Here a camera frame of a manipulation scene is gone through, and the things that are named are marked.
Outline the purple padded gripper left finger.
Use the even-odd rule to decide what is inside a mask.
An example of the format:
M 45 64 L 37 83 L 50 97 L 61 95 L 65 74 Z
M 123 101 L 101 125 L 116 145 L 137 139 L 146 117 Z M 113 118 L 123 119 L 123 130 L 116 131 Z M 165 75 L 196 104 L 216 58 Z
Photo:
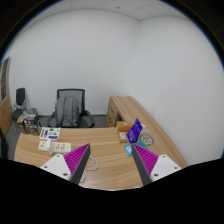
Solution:
M 78 184 L 89 159 L 90 144 L 72 150 L 67 154 L 55 154 L 41 169 Z

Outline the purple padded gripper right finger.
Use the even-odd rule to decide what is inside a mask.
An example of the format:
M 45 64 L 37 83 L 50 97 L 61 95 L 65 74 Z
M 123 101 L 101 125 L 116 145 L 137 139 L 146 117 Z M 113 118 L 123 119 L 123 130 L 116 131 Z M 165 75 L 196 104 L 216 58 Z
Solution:
M 143 185 L 150 184 L 181 170 L 181 167 L 167 155 L 156 155 L 137 144 L 132 146 L 132 156 Z

